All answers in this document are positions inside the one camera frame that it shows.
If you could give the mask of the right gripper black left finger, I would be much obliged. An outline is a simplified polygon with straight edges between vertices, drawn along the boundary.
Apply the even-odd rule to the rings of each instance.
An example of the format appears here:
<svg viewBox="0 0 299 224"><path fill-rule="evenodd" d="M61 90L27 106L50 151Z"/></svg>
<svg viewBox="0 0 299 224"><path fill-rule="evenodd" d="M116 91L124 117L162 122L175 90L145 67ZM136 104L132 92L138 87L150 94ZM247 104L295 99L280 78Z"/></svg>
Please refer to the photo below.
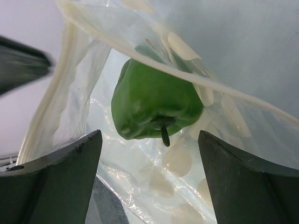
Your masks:
<svg viewBox="0 0 299 224"><path fill-rule="evenodd" d="M83 224L102 148L96 130L0 174L2 224Z"/></svg>

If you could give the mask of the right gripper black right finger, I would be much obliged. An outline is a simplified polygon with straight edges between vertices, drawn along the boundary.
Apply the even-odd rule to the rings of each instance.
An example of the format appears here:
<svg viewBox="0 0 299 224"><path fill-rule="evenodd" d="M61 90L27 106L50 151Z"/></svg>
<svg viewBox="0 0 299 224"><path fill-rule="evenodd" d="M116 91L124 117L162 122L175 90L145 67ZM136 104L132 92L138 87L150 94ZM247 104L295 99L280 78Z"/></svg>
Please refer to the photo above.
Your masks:
<svg viewBox="0 0 299 224"><path fill-rule="evenodd" d="M219 224L297 224L299 171L200 131L199 151Z"/></svg>

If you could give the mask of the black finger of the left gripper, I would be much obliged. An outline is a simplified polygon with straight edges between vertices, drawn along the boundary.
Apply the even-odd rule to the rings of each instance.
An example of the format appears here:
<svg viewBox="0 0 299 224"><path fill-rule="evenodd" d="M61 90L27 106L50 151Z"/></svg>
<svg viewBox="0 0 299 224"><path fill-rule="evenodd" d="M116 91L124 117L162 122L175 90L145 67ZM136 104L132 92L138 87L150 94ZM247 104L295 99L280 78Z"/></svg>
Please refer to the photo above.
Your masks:
<svg viewBox="0 0 299 224"><path fill-rule="evenodd" d="M0 37L0 94L48 75L51 60L40 50Z"/></svg>

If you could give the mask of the dark green fake pepper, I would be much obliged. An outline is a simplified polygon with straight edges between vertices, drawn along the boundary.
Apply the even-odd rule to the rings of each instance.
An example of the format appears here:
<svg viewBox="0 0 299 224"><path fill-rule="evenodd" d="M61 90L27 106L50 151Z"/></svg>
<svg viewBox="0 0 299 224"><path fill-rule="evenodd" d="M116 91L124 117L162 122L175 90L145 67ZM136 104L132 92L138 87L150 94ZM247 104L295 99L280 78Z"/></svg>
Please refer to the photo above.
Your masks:
<svg viewBox="0 0 299 224"><path fill-rule="evenodd" d="M170 136L194 124L203 108L192 83L132 58L123 65L111 100L121 137L162 138L167 147Z"/></svg>

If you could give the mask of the clear polka dot zip bag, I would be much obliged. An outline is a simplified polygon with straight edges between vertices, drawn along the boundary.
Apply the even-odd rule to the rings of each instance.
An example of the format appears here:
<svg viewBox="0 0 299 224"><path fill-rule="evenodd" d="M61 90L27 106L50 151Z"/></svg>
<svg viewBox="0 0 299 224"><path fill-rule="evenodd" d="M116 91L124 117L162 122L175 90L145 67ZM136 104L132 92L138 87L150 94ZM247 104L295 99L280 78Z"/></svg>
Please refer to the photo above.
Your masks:
<svg viewBox="0 0 299 224"><path fill-rule="evenodd" d="M92 204L133 224L299 221L296 0L59 0L17 164L99 129Z"/></svg>

